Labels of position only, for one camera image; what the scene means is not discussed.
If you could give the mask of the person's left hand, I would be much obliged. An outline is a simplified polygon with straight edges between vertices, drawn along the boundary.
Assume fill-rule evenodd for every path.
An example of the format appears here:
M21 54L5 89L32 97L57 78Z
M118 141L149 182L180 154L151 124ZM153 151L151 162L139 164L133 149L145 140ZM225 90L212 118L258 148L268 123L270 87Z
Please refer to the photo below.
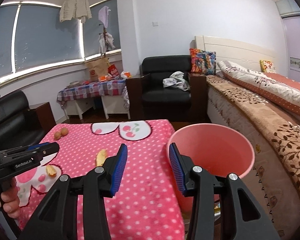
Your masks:
M11 179L10 188L1 194L3 200L3 210L8 214L9 217L17 219L20 216L20 200L18 197L18 187L15 178Z

